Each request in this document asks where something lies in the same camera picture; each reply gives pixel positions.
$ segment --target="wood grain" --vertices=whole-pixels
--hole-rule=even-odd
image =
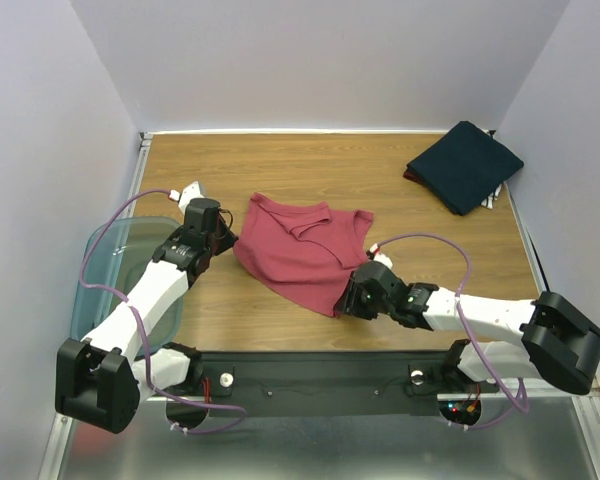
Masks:
[[[230,209],[240,232],[249,197],[279,203],[375,214],[366,246],[406,232],[434,232],[462,245],[474,274],[466,292],[503,299],[537,291],[506,192],[494,210],[452,215],[428,190],[402,178],[406,163],[438,135],[162,135],[156,136],[141,189],[181,189],[201,181],[207,195]],[[135,215],[181,220],[161,196],[141,200]],[[384,249],[405,282],[455,288],[464,274],[450,247],[411,239]],[[446,349],[461,333],[408,330],[389,318],[332,319],[305,310],[251,277],[231,253],[184,297],[177,341],[203,350]]]

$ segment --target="navy towel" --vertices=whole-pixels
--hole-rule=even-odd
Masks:
[[[404,176],[417,177],[449,210],[466,215],[523,166],[507,147],[463,121],[409,162]]]

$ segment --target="white wall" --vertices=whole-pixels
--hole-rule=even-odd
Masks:
[[[600,325],[600,0],[572,0],[498,133],[549,286]]]
[[[568,0],[72,0],[136,124],[500,124]]]
[[[136,132],[68,1],[0,1],[0,479],[37,477],[79,263]]]

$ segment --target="red t-shirt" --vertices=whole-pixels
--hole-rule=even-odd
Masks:
[[[363,242],[372,221],[364,210],[280,205],[255,193],[233,251],[274,292],[333,317],[349,275],[368,260]]]

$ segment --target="metal floor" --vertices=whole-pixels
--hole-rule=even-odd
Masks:
[[[483,402],[487,415],[506,406]],[[169,431],[165,403],[150,401],[117,436],[74,422],[61,478],[599,478],[572,399],[531,402],[528,416],[467,433],[433,417],[391,415],[254,418],[226,433],[184,437]]]

